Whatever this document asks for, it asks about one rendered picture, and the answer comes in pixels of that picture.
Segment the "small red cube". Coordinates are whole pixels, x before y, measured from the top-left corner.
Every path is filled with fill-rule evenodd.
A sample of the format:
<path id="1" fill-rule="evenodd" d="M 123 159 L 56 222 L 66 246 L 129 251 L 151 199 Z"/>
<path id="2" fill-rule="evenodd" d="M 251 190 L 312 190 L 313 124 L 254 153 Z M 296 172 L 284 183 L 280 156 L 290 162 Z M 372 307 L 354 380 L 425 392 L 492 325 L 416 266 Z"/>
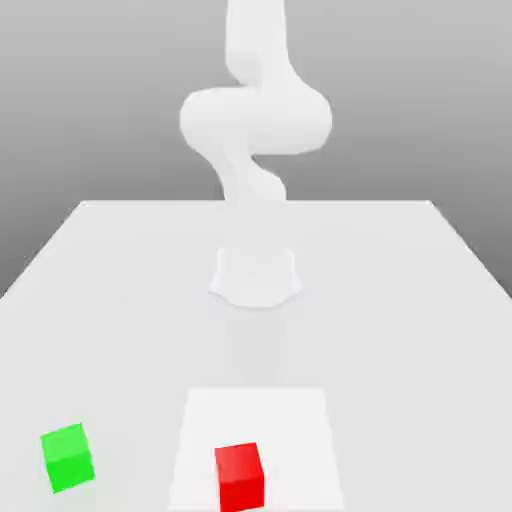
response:
<path id="1" fill-rule="evenodd" d="M 265 474 L 255 442 L 214 450 L 220 512 L 243 512 L 265 505 Z"/>

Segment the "small green cube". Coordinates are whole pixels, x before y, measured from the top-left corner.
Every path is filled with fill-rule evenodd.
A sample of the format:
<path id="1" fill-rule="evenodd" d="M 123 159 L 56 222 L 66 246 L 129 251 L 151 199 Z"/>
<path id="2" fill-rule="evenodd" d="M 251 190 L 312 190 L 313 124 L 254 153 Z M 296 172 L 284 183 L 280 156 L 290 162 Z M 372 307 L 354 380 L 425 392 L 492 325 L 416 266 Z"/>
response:
<path id="1" fill-rule="evenodd" d="M 42 434 L 40 441 L 53 493 L 95 479 L 93 458 L 82 423 Z"/>

